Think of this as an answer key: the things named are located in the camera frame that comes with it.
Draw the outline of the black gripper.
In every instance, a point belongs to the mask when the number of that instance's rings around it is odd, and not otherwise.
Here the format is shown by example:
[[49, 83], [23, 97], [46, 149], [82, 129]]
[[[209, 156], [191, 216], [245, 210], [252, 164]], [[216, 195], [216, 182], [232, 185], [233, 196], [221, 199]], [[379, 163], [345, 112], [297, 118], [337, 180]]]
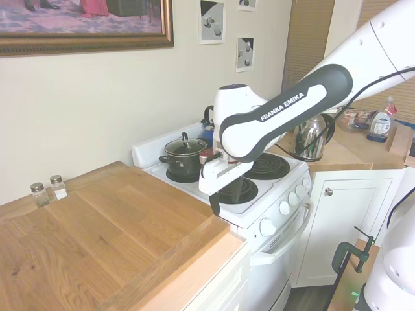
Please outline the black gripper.
[[240, 203], [241, 202], [241, 193], [244, 184], [244, 174], [233, 180], [228, 186], [227, 189], [232, 193], [231, 202]]

